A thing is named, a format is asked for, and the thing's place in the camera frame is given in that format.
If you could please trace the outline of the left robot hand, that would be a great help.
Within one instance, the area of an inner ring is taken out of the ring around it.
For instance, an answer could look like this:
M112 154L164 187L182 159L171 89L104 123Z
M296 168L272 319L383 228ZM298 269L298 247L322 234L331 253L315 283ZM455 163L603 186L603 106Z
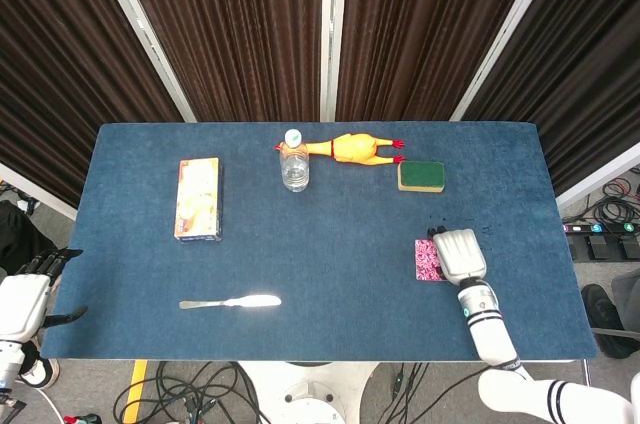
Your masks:
M79 306L68 314L47 315L55 282L68 261L82 253L80 249L69 248L45 251L2 281L2 341L25 343L41 328L70 324L87 312L87 306Z

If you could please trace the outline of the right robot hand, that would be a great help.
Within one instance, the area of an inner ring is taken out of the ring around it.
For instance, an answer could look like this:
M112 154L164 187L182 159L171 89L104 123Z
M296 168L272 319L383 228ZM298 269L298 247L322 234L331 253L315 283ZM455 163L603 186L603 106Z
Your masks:
M487 264L472 229L447 230L438 226L431 232L444 277L461 286L467 279L483 279Z

